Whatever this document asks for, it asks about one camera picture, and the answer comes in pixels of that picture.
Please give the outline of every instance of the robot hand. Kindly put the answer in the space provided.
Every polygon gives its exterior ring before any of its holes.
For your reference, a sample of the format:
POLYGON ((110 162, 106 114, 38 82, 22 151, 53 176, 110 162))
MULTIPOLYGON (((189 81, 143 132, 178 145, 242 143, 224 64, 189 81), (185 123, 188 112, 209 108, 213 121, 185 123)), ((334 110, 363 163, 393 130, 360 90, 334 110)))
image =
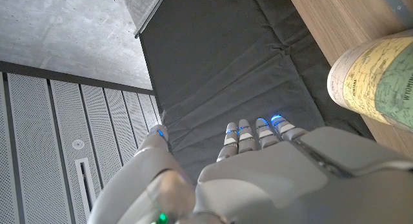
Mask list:
POLYGON ((413 161, 331 127, 281 116, 229 123, 196 189, 157 125, 105 186, 89 223, 413 223, 413 161))

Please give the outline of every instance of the wooden surface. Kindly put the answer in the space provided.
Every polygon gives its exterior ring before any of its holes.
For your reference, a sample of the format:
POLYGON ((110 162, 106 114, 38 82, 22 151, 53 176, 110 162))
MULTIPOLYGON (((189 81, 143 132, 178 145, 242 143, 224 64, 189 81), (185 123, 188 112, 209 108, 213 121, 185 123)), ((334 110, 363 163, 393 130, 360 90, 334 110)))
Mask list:
MULTIPOLYGON (((291 1, 330 65, 350 48, 405 30, 385 0, 291 1)), ((403 1, 413 7, 413 0, 403 1)), ((413 156, 413 134, 362 117, 379 144, 413 156)))

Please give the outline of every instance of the green led light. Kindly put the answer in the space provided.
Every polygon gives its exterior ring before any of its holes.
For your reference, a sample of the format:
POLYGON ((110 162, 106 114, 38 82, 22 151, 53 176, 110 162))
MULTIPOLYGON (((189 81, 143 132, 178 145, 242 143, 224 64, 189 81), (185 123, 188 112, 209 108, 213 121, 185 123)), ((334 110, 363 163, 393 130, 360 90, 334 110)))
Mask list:
POLYGON ((159 224, 168 223, 168 217, 166 216, 166 214, 161 213, 161 214, 159 215, 159 218, 157 219, 157 222, 158 222, 159 224))

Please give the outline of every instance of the concrete wall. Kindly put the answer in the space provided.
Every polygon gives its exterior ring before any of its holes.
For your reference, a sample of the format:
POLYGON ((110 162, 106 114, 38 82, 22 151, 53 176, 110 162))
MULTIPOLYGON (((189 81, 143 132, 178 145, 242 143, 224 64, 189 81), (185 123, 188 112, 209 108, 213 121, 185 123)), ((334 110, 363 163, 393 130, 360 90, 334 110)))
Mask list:
MULTIPOLYGON (((129 0, 143 21, 156 1, 129 0)), ((0 60, 152 89, 124 0, 0 0, 0 10, 0 60)))

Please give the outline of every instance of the metal wall panel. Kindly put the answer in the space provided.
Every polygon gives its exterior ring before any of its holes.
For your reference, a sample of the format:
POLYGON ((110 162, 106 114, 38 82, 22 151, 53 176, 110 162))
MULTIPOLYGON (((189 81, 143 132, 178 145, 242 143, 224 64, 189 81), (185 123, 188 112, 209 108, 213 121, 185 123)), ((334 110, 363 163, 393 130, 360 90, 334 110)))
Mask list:
POLYGON ((94 185, 91 193, 95 193, 96 197, 101 191, 101 186, 79 85, 52 80, 50 84, 52 86, 57 123, 59 125, 76 223, 86 223, 89 210, 85 210, 85 204, 83 203, 84 197, 82 197, 80 189, 80 186, 84 185, 78 180, 75 161, 88 158, 94 185))
POLYGON ((47 82, 8 74, 26 223, 70 223, 47 82))
POLYGON ((126 109, 128 110, 136 143, 139 147, 148 133, 141 105, 139 104, 137 94, 134 92, 123 92, 123 97, 125 98, 126 109))
POLYGON ((162 120, 161 120, 161 116, 159 115, 159 109, 158 109, 158 106, 157 106, 157 103, 156 103, 155 96, 150 95, 150 100, 151 100, 152 106, 154 107, 154 110, 155 110, 155 115, 156 115, 157 122, 160 125, 162 125, 162 120))
POLYGON ((81 85, 103 186, 122 167, 103 89, 81 85))
POLYGON ((141 103, 143 116, 145 117, 146 126, 150 130, 154 125, 157 125, 157 119, 155 115, 155 110, 150 101, 149 95, 138 94, 139 102, 141 103))
POLYGON ((110 117, 115 130, 117 144, 121 153, 123 164, 128 163, 137 151, 134 133, 130 126, 128 112, 123 101, 122 91, 105 88, 106 100, 110 117))
POLYGON ((0 73, 0 168, 0 223, 19 223, 2 73, 0 73))

